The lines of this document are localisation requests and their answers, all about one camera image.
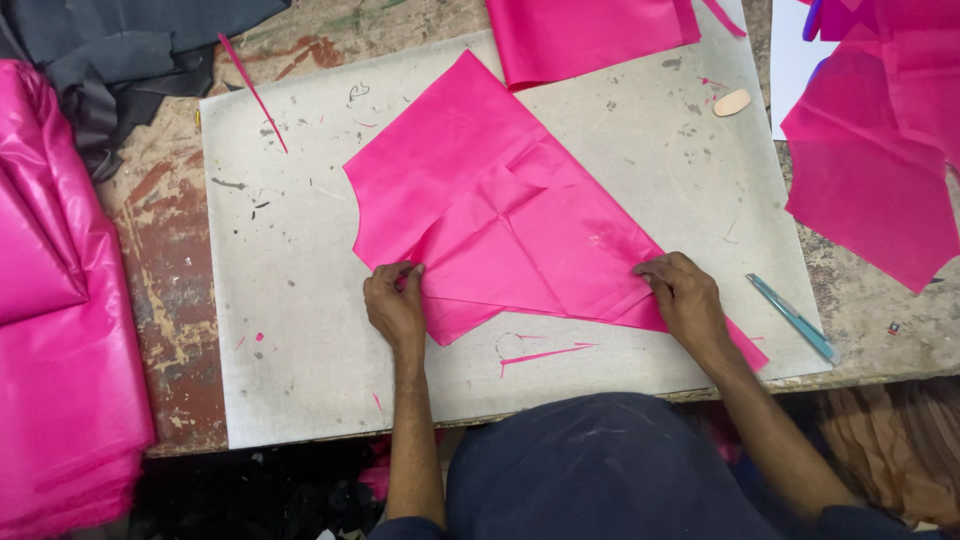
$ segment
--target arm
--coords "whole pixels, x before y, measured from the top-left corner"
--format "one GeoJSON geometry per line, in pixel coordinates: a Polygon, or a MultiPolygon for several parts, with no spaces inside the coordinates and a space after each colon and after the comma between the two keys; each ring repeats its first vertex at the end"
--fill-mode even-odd
{"type": "Polygon", "coordinates": [[[727,332],[716,282],[680,253],[639,264],[670,333],[717,385],[747,453],[801,517],[859,501],[766,392],[727,332]]]}
{"type": "Polygon", "coordinates": [[[419,516],[446,528],[444,483],[423,370],[423,265],[411,266],[410,261],[378,266],[363,287],[370,322],[394,351],[394,437],[387,518],[419,516]],[[407,277],[402,292],[396,284],[400,275],[407,277]]]}

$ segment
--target white paper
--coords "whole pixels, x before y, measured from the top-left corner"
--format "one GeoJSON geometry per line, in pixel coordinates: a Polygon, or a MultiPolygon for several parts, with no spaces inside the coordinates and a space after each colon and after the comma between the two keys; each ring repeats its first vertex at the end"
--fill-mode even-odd
{"type": "Polygon", "coordinates": [[[770,116],[774,140],[786,140],[780,122],[804,93],[821,60],[830,56],[836,41],[804,41],[804,23],[810,7],[799,0],[774,0],[770,28],[770,116]]]}

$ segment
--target wooden table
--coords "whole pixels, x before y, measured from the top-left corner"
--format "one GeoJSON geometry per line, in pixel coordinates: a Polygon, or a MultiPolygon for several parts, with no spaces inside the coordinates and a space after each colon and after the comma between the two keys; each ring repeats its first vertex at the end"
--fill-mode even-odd
{"type": "MultiPolygon", "coordinates": [[[[744,0],[744,12],[769,104],[770,0],[744,0]]],[[[263,84],[489,27],[483,0],[294,0],[232,42],[254,83],[263,84]]],[[[242,85],[219,45],[214,77],[210,95],[228,91],[225,82],[242,85]]],[[[150,456],[227,448],[197,101],[165,99],[153,124],[137,128],[120,150],[120,171],[97,186],[123,248],[158,436],[150,456]]],[[[777,152],[789,185],[786,144],[777,143],[777,152]]],[[[960,184],[951,177],[960,209],[960,184]]],[[[943,282],[915,295],[806,227],[798,224],[797,231],[824,330],[843,351],[843,363],[832,372],[771,381],[772,391],[960,373],[960,259],[940,272],[943,282]],[[887,332],[891,322],[900,323],[897,335],[887,332]]],[[[665,397],[693,401],[715,393],[665,397]]]]}

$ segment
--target folded pink fabric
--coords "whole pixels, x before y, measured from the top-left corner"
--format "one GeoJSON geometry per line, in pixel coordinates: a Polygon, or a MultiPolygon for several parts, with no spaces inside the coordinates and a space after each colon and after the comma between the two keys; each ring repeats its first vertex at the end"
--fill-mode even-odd
{"type": "Polygon", "coordinates": [[[4,223],[29,230],[17,245],[48,270],[30,282],[33,267],[3,266],[0,282],[88,297],[0,325],[0,538],[28,538],[128,510],[154,433],[116,231],[57,96],[16,61],[0,61],[0,95],[0,182],[22,220],[4,223]]]}
{"type": "Polygon", "coordinates": [[[0,325],[86,302],[85,286],[73,280],[2,169],[0,231],[0,325]]]}
{"type": "Polygon", "coordinates": [[[810,229],[915,292],[960,255],[944,154],[901,134],[878,43],[841,43],[780,126],[810,229]]]}
{"type": "MultiPolygon", "coordinates": [[[[705,1],[746,36],[715,0],[705,1]]],[[[691,0],[487,0],[487,11],[510,91],[700,40],[691,0]]]]}
{"type": "Polygon", "coordinates": [[[353,251],[370,268],[426,264],[441,345],[502,310],[666,330],[631,273],[663,250],[470,51],[344,169],[361,213],[353,251]]]}

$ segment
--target white cutting board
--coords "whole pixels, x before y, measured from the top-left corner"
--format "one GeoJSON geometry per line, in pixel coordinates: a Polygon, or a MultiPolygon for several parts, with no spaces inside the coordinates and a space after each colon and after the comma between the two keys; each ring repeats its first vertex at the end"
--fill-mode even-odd
{"type": "MultiPolygon", "coordinates": [[[[688,253],[716,278],[731,319],[763,337],[771,359],[764,378],[826,371],[744,278],[756,272],[819,326],[793,219],[782,210],[786,192],[750,43],[694,4],[700,43],[516,96],[664,250],[688,253]],[[718,118],[712,96],[730,90],[701,77],[745,87],[754,102],[718,118]]],[[[743,26],[739,2],[721,4],[743,26]]],[[[492,35],[482,32],[260,86],[289,155],[249,92],[201,102],[231,448],[391,426],[391,357],[367,322],[361,285],[369,271],[350,250],[358,212],[342,165],[467,47],[501,77],[492,35]]],[[[516,313],[447,347],[429,342],[426,370],[435,421],[593,392],[710,386],[667,334],[516,313]],[[507,365],[501,378],[502,358],[574,342],[600,345],[507,365]]]]}

